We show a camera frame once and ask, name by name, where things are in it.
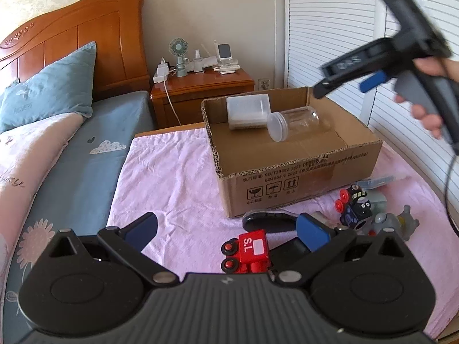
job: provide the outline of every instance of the wooden headboard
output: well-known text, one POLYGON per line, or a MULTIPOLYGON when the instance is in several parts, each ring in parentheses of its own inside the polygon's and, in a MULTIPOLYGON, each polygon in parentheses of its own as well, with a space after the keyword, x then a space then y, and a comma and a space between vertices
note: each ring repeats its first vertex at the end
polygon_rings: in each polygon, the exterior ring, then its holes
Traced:
POLYGON ((80 0, 24 23, 0 42, 0 90, 96 41, 94 101, 150 90, 143 0, 80 0))

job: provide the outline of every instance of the patterned wallpaper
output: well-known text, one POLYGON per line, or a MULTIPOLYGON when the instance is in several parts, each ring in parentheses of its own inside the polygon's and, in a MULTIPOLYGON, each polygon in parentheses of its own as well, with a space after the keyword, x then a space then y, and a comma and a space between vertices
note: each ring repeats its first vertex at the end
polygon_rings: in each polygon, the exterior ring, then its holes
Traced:
MULTIPOLYGON (((76 1, 0 0, 0 40, 27 20, 76 1)), ((256 81, 273 79, 274 0, 231 0, 223 5, 216 1, 220 0, 145 0, 143 28, 150 72, 161 57, 175 62, 168 45, 180 36, 190 43, 190 58, 194 49, 202 49, 201 43, 215 54, 213 41, 227 42, 233 56, 256 81)))

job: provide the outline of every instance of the human hand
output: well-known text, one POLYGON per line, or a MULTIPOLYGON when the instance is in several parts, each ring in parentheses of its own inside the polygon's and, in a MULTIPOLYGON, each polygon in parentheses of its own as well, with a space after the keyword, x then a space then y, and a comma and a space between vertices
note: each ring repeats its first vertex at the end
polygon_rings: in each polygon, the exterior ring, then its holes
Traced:
MULTIPOLYGON (((448 70, 449 77, 455 81, 459 81, 459 62, 450 59, 443 59, 443 61, 448 70)), ((415 59, 413 62, 420 71, 428 75, 446 76, 445 70, 436 58, 419 58, 415 59)), ((397 94, 394 101, 396 103, 402 103, 405 102, 405 99, 397 94)), ((411 106, 411 115, 415 119, 420 120, 422 126, 428 131, 431 131, 434 138, 440 139, 442 137, 443 120, 439 115, 428 115, 425 108, 419 104, 411 106)))

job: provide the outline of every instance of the wooden nightstand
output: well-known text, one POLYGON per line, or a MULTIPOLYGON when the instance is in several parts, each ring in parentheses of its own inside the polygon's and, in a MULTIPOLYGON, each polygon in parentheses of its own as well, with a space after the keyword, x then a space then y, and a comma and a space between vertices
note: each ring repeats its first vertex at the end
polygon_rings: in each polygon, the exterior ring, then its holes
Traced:
MULTIPOLYGON (((254 80, 244 71, 221 75, 212 68, 204 73, 189 73, 185 77, 169 77, 166 81, 169 96, 182 124, 203 121, 201 101, 204 98, 228 96, 253 91, 254 80)), ((169 104, 164 84, 155 84, 151 90, 158 128, 177 126, 178 121, 169 104)))

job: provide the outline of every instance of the gray grip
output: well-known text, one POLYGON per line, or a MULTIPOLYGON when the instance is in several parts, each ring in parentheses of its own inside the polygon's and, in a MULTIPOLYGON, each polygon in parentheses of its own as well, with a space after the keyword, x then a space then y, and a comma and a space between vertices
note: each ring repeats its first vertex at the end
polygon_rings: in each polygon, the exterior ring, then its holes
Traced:
MULTIPOLYGON (((449 85, 450 82, 448 81, 448 79, 444 77, 433 77, 433 81, 435 82, 435 85, 437 86, 439 91, 444 96, 451 111, 453 111, 456 122, 459 123, 459 106, 456 96, 452 92, 451 86, 449 85)), ((459 84, 457 84, 457 82, 455 81, 451 81, 451 84, 453 84, 453 87, 456 88, 455 91, 457 93, 457 89, 459 89, 459 84)), ((438 115, 438 110, 433 104, 428 93, 425 91, 425 89, 417 79, 416 75, 411 71, 404 71, 398 76, 397 82, 394 86, 394 91, 400 94, 408 102, 413 104, 420 104, 421 106, 423 106, 428 114, 438 115)), ((445 141, 451 143, 451 137, 445 126, 442 129, 442 133, 445 141)))
POLYGON ((87 338, 32 332, 23 344, 432 344, 423 333, 369 339, 322 318, 306 295, 267 274, 188 274, 182 284, 154 290, 135 317, 87 338))

